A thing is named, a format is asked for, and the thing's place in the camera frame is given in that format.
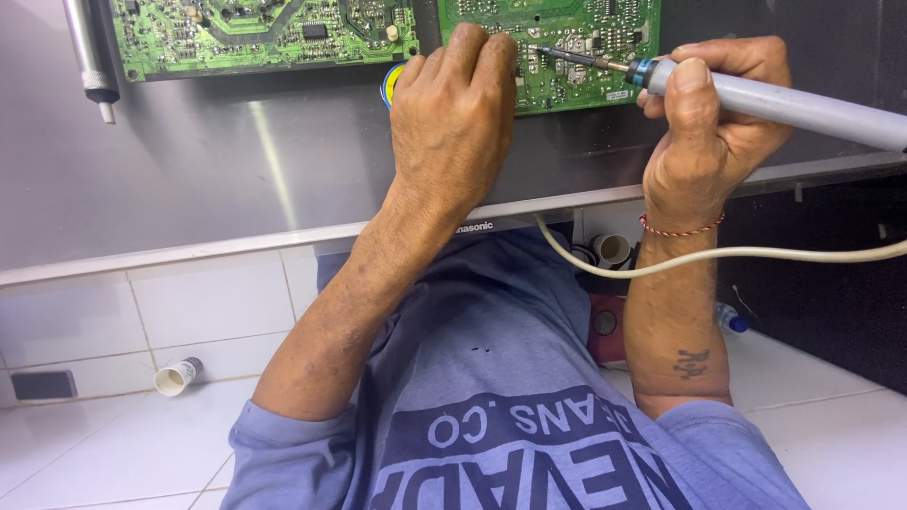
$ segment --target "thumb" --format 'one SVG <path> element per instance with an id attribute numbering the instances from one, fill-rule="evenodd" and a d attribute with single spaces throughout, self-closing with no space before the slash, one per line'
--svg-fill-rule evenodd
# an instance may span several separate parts
<path id="1" fill-rule="evenodd" d="M 665 112 L 670 124 L 669 157 L 693 163 L 699 170 L 717 165 L 721 157 L 717 138 L 721 104 L 712 73 L 700 58 L 687 59 L 674 69 L 665 90 Z"/>

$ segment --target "panasonic logo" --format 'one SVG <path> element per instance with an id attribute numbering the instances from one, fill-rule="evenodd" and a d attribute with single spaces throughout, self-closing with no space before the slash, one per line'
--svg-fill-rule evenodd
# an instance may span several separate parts
<path id="1" fill-rule="evenodd" d="M 490 221 L 486 221 L 485 223 L 479 223 L 476 225 L 463 225 L 462 227 L 460 227 L 459 229 L 456 230 L 456 233 L 463 234 L 466 232 L 477 232 L 479 230 L 491 230 L 493 228 L 494 228 L 494 223 L 491 223 Z"/>

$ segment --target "t-shirt sleeve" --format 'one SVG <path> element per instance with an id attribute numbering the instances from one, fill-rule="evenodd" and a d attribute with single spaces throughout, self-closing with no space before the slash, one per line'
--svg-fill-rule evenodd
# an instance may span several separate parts
<path id="1" fill-rule="evenodd" d="M 236 452 L 221 510 L 334 508 L 353 475 L 356 411 L 299 421 L 246 403 L 229 432 Z"/>
<path id="2" fill-rule="evenodd" d="M 656 424 L 752 501 L 809 508 L 762 432 L 737 409 L 712 400 L 688 402 L 661 415 Z"/>

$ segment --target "person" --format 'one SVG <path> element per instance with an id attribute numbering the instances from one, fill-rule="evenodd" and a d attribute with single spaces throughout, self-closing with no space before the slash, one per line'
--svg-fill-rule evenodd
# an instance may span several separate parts
<path id="1" fill-rule="evenodd" d="M 458 25 L 416 56 L 391 108 L 396 175 L 229 433 L 222 508 L 807 508 L 732 407 L 715 265 L 632 281 L 635 404 L 585 349 L 590 302 L 538 229 L 452 240 L 511 145 L 517 47 Z M 643 187 L 648 225 L 713 225 L 790 134 L 722 112 L 710 69 L 789 86 L 776 37 L 681 46 Z M 638 267 L 714 248 L 646 231 Z"/>

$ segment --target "plastic bottle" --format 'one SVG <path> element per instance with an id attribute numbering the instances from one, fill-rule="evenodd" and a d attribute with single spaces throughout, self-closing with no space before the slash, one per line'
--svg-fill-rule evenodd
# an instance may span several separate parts
<path id="1" fill-rule="evenodd" d="M 734 307 L 721 301 L 715 303 L 715 320 L 723 333 L 743 333 L 749 329 L 749 321 L 740 317 Z"/>

